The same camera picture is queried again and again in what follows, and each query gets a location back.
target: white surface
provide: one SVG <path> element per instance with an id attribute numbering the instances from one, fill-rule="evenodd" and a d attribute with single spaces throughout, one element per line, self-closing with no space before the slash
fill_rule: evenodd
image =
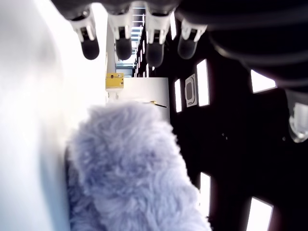
<path id="1" fill-rule="evenodd" d="M 211 177 L 205 173 L 201 173 L 200 176 L 200 209 L 201 213 L 205 216 L 209 216 L 210 211 L 210 199 L 211 199 Z"/>
<path id="2" fill-rule="evenodd" d="M 170 121 L 168 78 L 125 78 L 119 100 L 156 101 L 168 108 L 157 107 L 166 121 Z"/>
<path id="3" fill-rule="evenodd" d="M 267 231 L 270 225 L 273 206 L 257 198 L 251 199 L 251 207 L 246 231 Z"/>
<path id="4" fill-rule="evenodd" d="M 175 81 L 174 88 L 175 88 L 175 106 L 176 106 L 176 111 L 177 112 L 181 112 L 182 111 L 182 96 L 181 96 L 180 79 Z"/>
<path id="5" fill-rule="evenodd" d="M 198 101 L 199 106 L 210 104 L 208 90 L 208 75 L 206 59 L 197 65 L 197 84 L 198 84 Z"/>
<path id="6" fill-rule="evenodd" d="M 175 26 L 174 12 L 172 12 L 170 16 L 170 27 L 171 27 L 171 37 L 172 37 L 172 40 L 174 40 L 175 36 L 177 35 L 177 28 Z"/>
<path id="7" fill-rule="evenodd" d="M 265 90 L 276 88 L 274 80 L 267 78 L 259 73 L 251 70 L 251 82 L 253 93 L 258 93 Z"/>
<path id="8" fill-rule="evenodd" d="M 88 61 L 49 1 L 0 8 L 0 230 L 69 231 L 65 141 L 90 105 L 104 103 L 107 14 L 94 7 L 102 46 Z"/>
<path id="9" fill-rule="evenodd" d="M 107 35 L 106 35 L 106 51 L 107 51 L 107 73 L 114 73 L 116 71 L 116 56 L 115 56 L 115 42 L 114 35 L 112 33 L 112 29 L 108 24 L 107 27 Z"/>

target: yellow box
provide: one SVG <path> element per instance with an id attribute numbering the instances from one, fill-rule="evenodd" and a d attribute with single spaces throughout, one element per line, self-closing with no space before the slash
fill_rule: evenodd
<path id="1" fill-rule="evenodd" d="M 124 88 L 123 73 L 107 73 L 106 74 L 106 89 Z"/>
<path id="2" fill-rule="evenodd" d="M 107 73 L 106 78 L 111 78 L 111 77 L 122 77 L 124 78 L 124 73 Z"/>

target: fluffy gray object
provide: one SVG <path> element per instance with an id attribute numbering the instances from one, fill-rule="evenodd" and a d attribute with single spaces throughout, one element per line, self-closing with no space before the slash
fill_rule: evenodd
<path id="1" fill-rule="evenodd" d="M 95 108 L 69 145 L 72 231 L 210 231 L 172 127 L 153 105 Z"/>

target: black rubber tip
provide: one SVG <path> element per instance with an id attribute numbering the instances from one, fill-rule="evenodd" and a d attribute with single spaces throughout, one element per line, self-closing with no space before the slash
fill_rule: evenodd
<path id="1" fill-rule="evenodd" d="M 115 41 L 116 54 L 119 59 L 127 60 L 131 57 L 131 39 L 120 38 Z"/>
<path id="2" fill-rule="evenodd" d="M 93 60 L 96 59 L 100 54 L 100 47 L 98 45 L 97 38 L 93 41 L 85 40 L 81 43 L 82 52 L 86 59 Z"/>
<path id="3" fill-rule="evenodd" d="M 185 40 L 180 37 L 178 45 L 178 54 L 182 59 L 191 59 L 196 51 L 197 42 L 193 40 Z"/>
<path id="4" fill-rule="evenodd" d="M 149 66 L 159 67 L 164 59 L 164 44 L 154 42 L 147 45 L 146 61 Z"/>

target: fluorescent light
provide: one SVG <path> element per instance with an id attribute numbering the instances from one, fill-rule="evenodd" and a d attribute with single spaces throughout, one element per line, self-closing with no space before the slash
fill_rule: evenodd
<path id="1" fill-rule="evenodd" d="M 146 76 L 150 77 L 149 64 L 146 65 Z"/>
<path id="2" fill-rule="evenodd" d="M 175 26 L 174 12 L 172 12 L 170 16 L 170 26 L 171 26 L 171 37 L 172 37 L 172 40 L 174 40 L 175 36 L 177 35 L 177 28 Z"/>
<path id="3" fill-rule="evenodd" d="M 273 206 L 253 197 L 246 231 L 267 231 Z"/>
<path id="4" fill-rule="evenodd" d="M 211 177 L 200 174 L 200 209 L 203 216 L 208 217 L 210 212 Z"/>
<path id="5" fill-rule="evenodd" d="M 251 70 L 251 82 L 253 93 L 270 90 L 276 88 L 276 83 L 274 80 L 267 78 L 259 73 Z"/>
<path id="6" fill-rule="evenodd" d="M 175 81 L 174 83 L 175 88 L 175 105 L 176 105 L 176 111 L 181 112 L 182 111 L 182 98 L 181 98 L 181 86 L 180 86 L 180 79 Z"/>
<path id="7" fill-rule="evenodd" d="M 197 83 L 198 83 L 198 100 L 199 106 L 210 104 L 208 92 L 208 75 L 206 59 L 197 65 Z"/>

